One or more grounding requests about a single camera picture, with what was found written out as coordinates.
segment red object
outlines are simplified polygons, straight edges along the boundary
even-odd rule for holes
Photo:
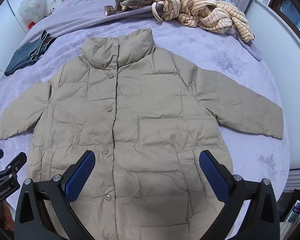
[[[30,30],[34,25],[35,25],[35,23],[34,23],[34,22],[31,22],[31,23],[28,25],[29,30]]]

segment striped blanket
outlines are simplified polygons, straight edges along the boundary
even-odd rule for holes
[[[157,5],[163,5],[159,15]],[[170,21],[177,18],[181,25],[200,27],[214,33],[225,33],[233,27],[245,42],[254,39],[249,23],[235,5],[222,0],[155,0],[152,13],[157,21]]]

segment beige puffer jacket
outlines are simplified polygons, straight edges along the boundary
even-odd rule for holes
[[[145,29],[87,39],[82,56],[4,110],[0,139],[36,124],[28,158],[34,181],[95,152],[96,166],[71,204],[95,239],[198,240],[223,207],[198,165],[200,152],[210,150],[232,171],[218,123],[280,139],[283,133],[279,106],[155,48]]]

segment window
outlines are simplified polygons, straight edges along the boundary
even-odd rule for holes
[[[300,39],[300,14],[290,0],[271,0],[269,7],[274,10]]]

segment window sill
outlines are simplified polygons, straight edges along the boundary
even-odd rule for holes
[[[298,36],[294,33],[294,31],[290,28],[290,26],[279,15],[276,14],[276,12],[274,10],[272,10],[269,6],[267,6],[261,0],[255,0],[255,2],[259,3],[265,9],[267,9],[269,12],[271,12],[285,26],[285,28],[291,33],[291,35],[295,38],[295,40],[298,42],[298,44],[300,46],[300,39],[298,38]]]

